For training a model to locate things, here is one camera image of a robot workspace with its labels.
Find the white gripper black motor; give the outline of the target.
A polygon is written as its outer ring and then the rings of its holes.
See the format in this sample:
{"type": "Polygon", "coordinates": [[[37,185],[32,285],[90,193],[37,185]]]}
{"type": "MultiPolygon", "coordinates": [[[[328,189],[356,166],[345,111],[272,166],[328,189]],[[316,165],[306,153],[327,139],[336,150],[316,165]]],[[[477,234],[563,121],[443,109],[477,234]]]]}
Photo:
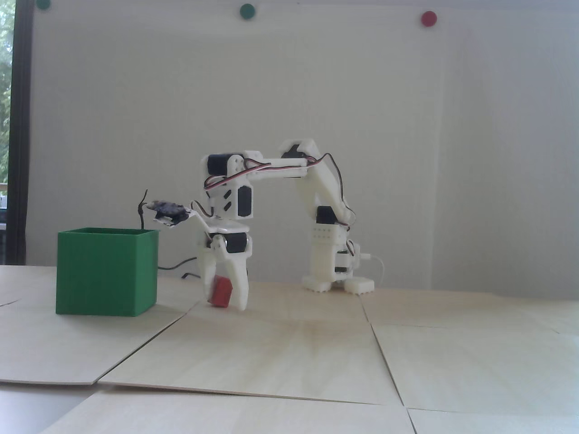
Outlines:
{"type": "Polygon", "coordinates": [[[205,299],[210,301],[215,286],[217,262],[226,261],[232,285],[230,305],[246,310],[249,281],[246,258],[252,254],[249,227],[233,220],[206,220],[199,234],[197,264],[205,299]]]}

